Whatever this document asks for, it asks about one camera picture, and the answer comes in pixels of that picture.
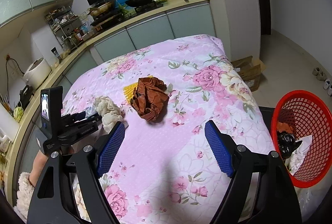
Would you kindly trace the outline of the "fluffy white left sleeve forearm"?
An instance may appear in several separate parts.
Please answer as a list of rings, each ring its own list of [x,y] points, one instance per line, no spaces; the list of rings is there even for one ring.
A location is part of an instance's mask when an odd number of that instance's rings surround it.
[[[30,172],[22,172],[18,178],[17,200],[13,209],[24,223],[27,221],[34,188],[47,160],[48,156],[39,150],[34,158],[32,170]]]

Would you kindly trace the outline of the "person's left hand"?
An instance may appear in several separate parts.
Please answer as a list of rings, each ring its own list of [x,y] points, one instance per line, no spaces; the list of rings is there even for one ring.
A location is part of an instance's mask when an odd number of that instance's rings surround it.
[[[61,152],[62,155],[70,155],[74,154],[77,151],[77,142],[75,143],[68,143],[68,142],[61,142]]]

